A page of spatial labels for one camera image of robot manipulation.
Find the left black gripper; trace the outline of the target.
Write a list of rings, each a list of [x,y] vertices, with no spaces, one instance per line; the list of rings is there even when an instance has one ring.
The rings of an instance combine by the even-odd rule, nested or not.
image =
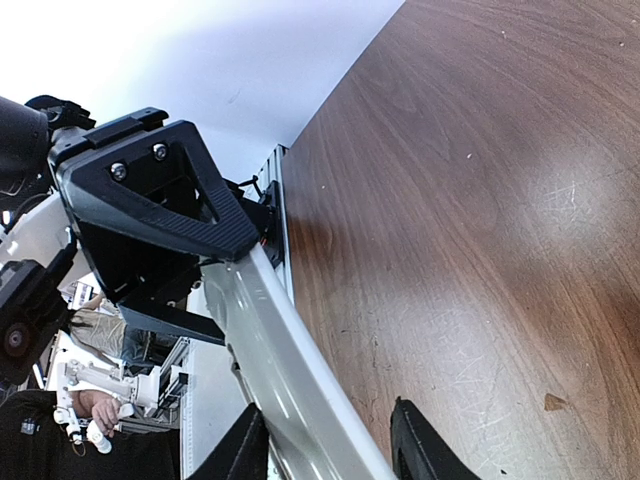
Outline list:
[[[48,164],[83,253],[115,303],[198,255],[244,258],[257,228],[214,164],[196,126],[147,107],[108,124],[55,132]],[[150,300],[118,304],[126,323],[225,345],[208,317]]]

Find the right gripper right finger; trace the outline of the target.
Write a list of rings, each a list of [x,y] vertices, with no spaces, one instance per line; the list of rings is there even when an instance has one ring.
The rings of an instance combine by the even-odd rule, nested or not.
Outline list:
[[[409,399],[395,401],[390,438],[398,479],[479,480]]]

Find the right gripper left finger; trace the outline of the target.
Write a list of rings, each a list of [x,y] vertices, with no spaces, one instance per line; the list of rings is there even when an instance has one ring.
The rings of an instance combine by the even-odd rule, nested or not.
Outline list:
[[[250,403],[204,462],[193,480],[266,480],[269,431],[262,411]]]

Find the grey remote control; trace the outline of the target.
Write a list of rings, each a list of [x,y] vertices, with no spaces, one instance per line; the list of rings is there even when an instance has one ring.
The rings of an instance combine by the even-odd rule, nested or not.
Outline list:
[[[288,479],[394,474],[315,344],[265,252],[204,267],[207,306],[245,397],[261,411]]]

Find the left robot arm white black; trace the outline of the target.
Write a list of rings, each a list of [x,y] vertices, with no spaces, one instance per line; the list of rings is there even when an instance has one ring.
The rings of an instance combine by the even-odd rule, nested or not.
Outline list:
[[[260,234],[196,126],[146,107],[103,125],[51,96],[1,103],[1,193],[37,177],[1,234],[1,377],[20,384],[70,319],[61,289],[93,274],[133,328],[223,344],[177,308],[206,263],[236,262]]]

